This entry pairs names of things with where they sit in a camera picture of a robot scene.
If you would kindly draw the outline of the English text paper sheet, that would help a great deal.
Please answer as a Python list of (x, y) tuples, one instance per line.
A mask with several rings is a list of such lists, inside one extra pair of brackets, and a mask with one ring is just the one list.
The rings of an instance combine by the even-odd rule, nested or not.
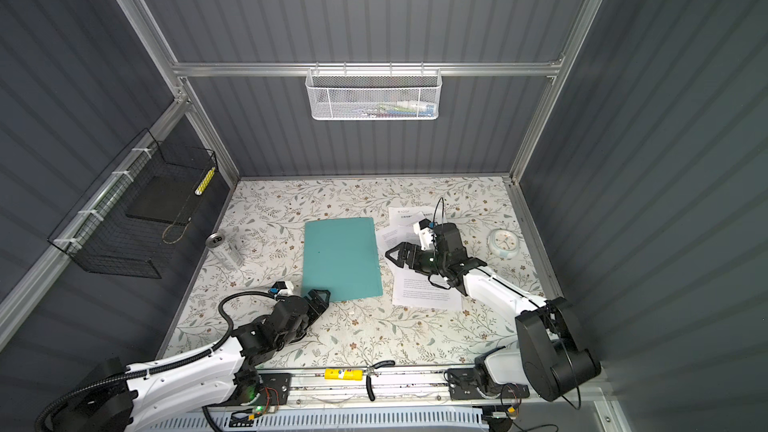
[(392, 303), (397, 306), (460, 311), (462, 296), (456, 290), (433, 286), (426, 276), (415, 271), (388, 265), (394, 285)]

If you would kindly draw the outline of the teal file folder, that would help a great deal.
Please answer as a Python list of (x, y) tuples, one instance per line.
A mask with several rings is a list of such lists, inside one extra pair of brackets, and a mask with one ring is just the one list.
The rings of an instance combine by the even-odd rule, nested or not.
[(302, 292), (327, 290), (333, 302), (383, 295), (374, 220), (310, 221), (304, 228)]

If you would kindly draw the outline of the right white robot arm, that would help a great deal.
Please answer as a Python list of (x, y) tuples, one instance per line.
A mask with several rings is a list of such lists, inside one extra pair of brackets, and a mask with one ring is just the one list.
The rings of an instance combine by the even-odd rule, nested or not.
[(418, 244), (401, 242), (385, 252), (390, 263), (429, 280), (437, 277), (435, 287), (477, 300), (515, 326), (514, 346), (476, 358), (478, 390), (497, 395), (513, 385), (525, 385), (552, 402), (601, 374), (600, 361), (565, 298), (546, 300), (502, 278), (485, 261), (468, 254), (453, 223), (425, 219), (415, 231)]

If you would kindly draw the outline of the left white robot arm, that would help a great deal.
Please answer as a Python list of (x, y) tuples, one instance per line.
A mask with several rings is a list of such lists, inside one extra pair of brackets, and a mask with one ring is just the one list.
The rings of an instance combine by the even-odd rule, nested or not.
[[(228, 303), (260, 297), (273, 301), (268, 314), (237, 326)], [(35, 420), (37, 431), (139, 431), (187, 413), (202, 410), (211, 429), (210, 410), (238, 404), (254, 415), (279, 408), (284, 387), (268, 385), (259, 366), (285, 346), (306, 336), (329, 308), (331, 293), (311, 289), (296, 295), (289, 281), (263, 290), (245, 290), (223, 298), (217, 306), (226, 324), (214, 343), (174, 357), (125, 365), (110, 359), (97, 366), (72, 391), (47, 405)]]

